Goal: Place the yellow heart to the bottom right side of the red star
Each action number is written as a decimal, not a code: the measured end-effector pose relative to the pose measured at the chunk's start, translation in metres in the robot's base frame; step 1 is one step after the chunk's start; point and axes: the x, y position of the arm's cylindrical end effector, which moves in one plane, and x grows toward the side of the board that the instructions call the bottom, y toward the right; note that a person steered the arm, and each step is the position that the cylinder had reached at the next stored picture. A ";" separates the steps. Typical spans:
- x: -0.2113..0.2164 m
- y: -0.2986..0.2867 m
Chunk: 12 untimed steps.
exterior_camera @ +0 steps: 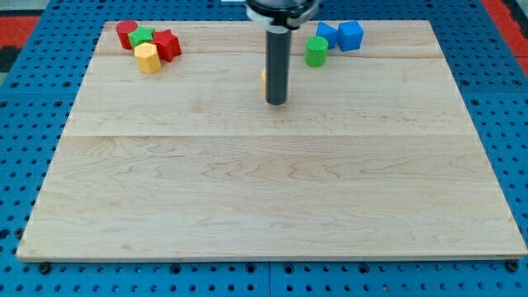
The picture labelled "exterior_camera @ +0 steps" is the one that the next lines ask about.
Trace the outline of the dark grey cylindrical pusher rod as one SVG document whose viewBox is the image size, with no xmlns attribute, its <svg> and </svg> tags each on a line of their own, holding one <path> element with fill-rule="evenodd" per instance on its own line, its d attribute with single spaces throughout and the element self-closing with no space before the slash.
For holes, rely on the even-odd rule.
<svg viewBox="0 0 528 297">
<path fill-rule="evenodd" d="M 266 33 L 266 101 L 273 106 L 287 100 L 290 42 L 290 31 Z"/>
</svg>

